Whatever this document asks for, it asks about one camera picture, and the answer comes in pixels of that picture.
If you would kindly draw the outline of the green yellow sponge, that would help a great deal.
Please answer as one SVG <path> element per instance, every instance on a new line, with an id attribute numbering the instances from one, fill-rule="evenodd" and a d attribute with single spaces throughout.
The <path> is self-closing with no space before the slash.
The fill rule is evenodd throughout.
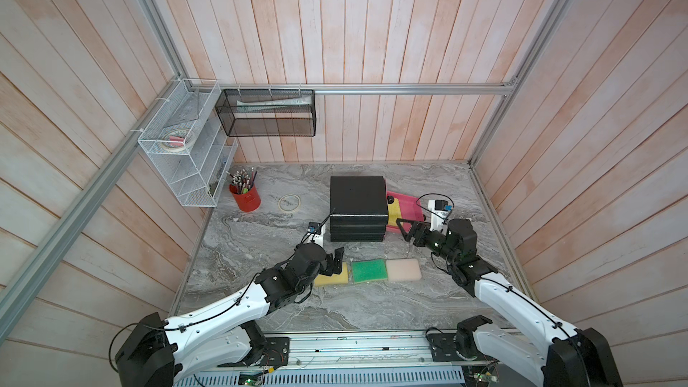
<path id="1" fill-rule="evenodd" d="M 388 279 L 386 263 L 382 259 L 351 263 L 351 270 L 354 283 L 386 281 Z"/>

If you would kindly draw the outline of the bright yellow sponge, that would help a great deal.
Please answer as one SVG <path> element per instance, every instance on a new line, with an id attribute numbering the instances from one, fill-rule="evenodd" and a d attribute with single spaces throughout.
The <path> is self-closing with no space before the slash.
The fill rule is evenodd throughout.
<path id="1" fill-rule="evenodd" d="M 396 221 L 402 217 L 401 214 L 401 203 L 397 198 L 395 198 L 393 204 L 388 204 L 388 224 L 391 226 L 396 225 Z"/>

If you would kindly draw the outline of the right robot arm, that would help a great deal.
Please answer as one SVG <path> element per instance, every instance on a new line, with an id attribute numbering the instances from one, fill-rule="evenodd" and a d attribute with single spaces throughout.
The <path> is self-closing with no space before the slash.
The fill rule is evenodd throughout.
<path id="1" fill-rule="evenodd" d="M 537 386 L 622 385 L 607 339 L 593 328 L 582 330 L 553 315 L 512 286 L 478 255 L 478 235 L 469 220 L 449 220 L 445 231 L 406 219 L 399 219 L 397 226 L 405 241 L 442 258 L 459 287 L 523 335 L 517 338 L 487 317 L 473 316 L 456 328 L 454 344 L 461 357 L 490 356 Z"/>

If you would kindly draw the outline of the black drawer cabinet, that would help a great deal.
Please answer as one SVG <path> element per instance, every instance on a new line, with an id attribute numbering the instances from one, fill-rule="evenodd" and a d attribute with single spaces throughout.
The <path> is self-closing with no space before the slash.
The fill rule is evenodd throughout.
<path id="1" fill-rule="evenodd" d="M 382 176 L 332 176 L 331 242 L 382 242 L 389 220 Z"/>

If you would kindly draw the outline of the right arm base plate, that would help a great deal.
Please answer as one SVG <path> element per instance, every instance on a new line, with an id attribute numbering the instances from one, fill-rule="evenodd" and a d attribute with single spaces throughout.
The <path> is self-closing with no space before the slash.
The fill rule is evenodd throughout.
<path id="1" fill-rule="evenodd" d="M 437 330 L 430 330 L 425 333 L 425 338 L 429 344 L 432 359 L 435 363 L 471 362 L 478 359 L 478 356 L 463 356 L 462 353 L 457 350 L 454 342 L 454 335 L 451 333 L 441 333 Z"/>

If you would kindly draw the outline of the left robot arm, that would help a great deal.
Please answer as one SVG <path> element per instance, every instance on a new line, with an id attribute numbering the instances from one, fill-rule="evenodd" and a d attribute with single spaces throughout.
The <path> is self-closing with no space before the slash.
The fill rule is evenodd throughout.
<path id="1" fill-rule="evenodd" d="M 342 272 L 344 252 L 299 244 L 286 261 L 258 272 L 228 297 L 167 319 L 147 315 L 125 326 L 129 335 L 119 350 L 109 351 L 109 363 L 123 386 L 172 386 L 218 365 L 250 367 L 266 347 L 258 320 L 305 302 L 318 276 Z"/>

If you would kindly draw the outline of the dull yellow sponge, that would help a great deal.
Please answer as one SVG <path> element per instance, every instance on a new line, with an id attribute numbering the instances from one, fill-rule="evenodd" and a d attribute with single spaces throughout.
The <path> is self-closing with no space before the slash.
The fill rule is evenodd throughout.
<path id="1" fill-rule="evenodd" d="M 318 275 L 314 281 L 315 287 L 325 287 L 331 285 L 344 285 L 349 283 L 349 265 L 344 263 L 342 265 L 342 271 L 338 274 L 333 274 L 332 276 Z"/>

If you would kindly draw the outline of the beige sponge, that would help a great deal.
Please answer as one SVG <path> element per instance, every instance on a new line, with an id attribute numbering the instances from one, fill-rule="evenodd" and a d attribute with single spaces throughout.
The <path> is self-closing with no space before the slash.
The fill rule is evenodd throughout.
<path id="1" fill-rule="evenodd" d="M 390 282 L 412 282 L 422 279 L 419 261 L 416 258 L 387 260 L 385 267 Z"/>

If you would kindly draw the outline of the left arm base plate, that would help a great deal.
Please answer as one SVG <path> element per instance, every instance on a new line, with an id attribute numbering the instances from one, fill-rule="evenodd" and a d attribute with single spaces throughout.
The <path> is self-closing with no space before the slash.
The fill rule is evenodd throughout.
<path id="1" fill-rule="evenodd" d="M 241 361 L 220 364 L 220 367 L 274 367 L 288 365 L 290 337 L 269 337 L 258 351 L 250 351 Z"/>

